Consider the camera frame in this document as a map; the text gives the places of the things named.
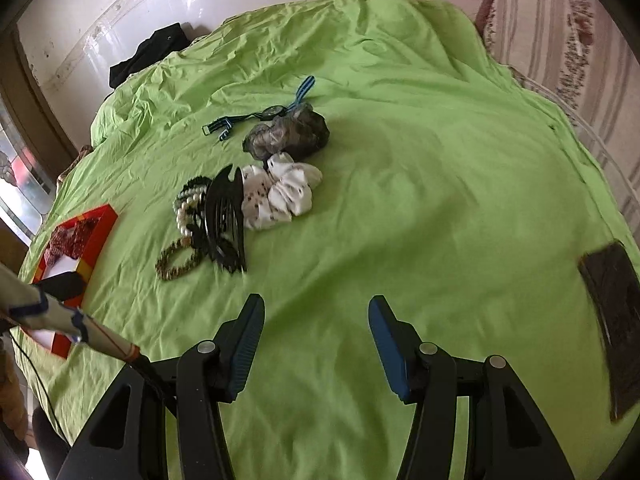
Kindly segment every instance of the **patterned fabric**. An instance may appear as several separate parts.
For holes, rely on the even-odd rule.
[[[62,226],[56,227],[49,239],[49,245],[44,251],[44,261],[47,267],[55,264],[63,254],[74,260],[82,256],[82,251],[84,251],[89,236],[97,223],[97,218],[85,218],[78,221],[70,229]]]
[[[90,144],[85,144],[82,148],[80,148],[80,152],[78,153],[78,156],[76,156],[76,160],[74,160],[71,163],[71,165],[68,168],[66,168],[65,171],[63,171],[58,175],[58,179],[56,181],[56,186],[58,189],[60,189],[60,186],[62,185],[62,183],[65,181],[69,173],[71,173],[71,170],[78,165],[78,162],[80,162],[83,158],[89,155],[89,153],[91,153],[93,150],[94,150],[94,147]]]
[[[267,229],[278,222],[291,222],[311,210],[311,190],[322,182],[318,168],[294,162],[288,153],[276,153],[261,166],[242,168],[242,214],[248,229]]]
[[[640,243],[640,65],[602,4],[494,0],[484,42],[533,90],[561,103]]]

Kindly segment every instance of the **striped pillow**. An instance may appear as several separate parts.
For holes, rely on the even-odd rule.
[[[484,43],[533,90],[562,103],[640,242],[640,65],[602,4],[494,0]],[[580,134],[585,128],[591,134]]]

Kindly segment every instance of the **beaded bracelet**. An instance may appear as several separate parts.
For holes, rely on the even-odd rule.
[[[185,236],[183,238],[180,238],[179,240],[176,240],[167,248],[163,249],[160,253],[160,257],[158,258],[158,262],[156,263],[156,274],[158,275],[158,278],[168,282],[171,280],[175,280],[176,278],[180,278],[190,270],[195,269],[204,258],[204,254],[195,248],[193,248],[193,254],[181,266],[168,266],[169,258],[173,254],[189,247],[191,247],[191,238]]]

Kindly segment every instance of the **blue gripper pad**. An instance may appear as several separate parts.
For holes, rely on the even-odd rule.
[[[244,390],[263,326],[264,301],[258,294],[251,294],[244,303],[234,327],[239,328],[241,332],[238,334],[235,351],[229,359],[228,392],[233,400],[236,400],[238,394]]]
[[[415,352],[422,342],[420,336],[412,325],[396,319],[384,296],[369,301],[369,327],[391,390],[402,402],[414,402],[410,378],[417,361]]]

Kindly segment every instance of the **bed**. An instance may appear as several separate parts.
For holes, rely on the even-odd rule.
[[[288,103],[309,74],[308,101],[332,133],[308,160],[324,174],[313,209],[247,231],[245,274],[209,262],[160,282],[154,264],[178,236],[171,204],[182,184],[252,162],[241,149],[251,124],[221,143],[201,126]],[[262,295],[252,373],[222,406],[239,479],[395,477],[413,408],[386,384],[367,325],[375,294],[452,355],[504,355],[577,479],[598,478],[637,420],[637,406],[609,420],[600,330],[577,270],[614,238],[640,269],[629,226],[565,113],[496,63],[454,5],[313,0],[236,16],[120,86],[92,145],[20,276],[31,279],[57,224],[108,202],[119,218],[82,307],[152,360],[211,337],[249,293]],[[75,438],[120,364],[86,348],[62,362],[18,339]],[[170,422],[168,434],[179,478]]]

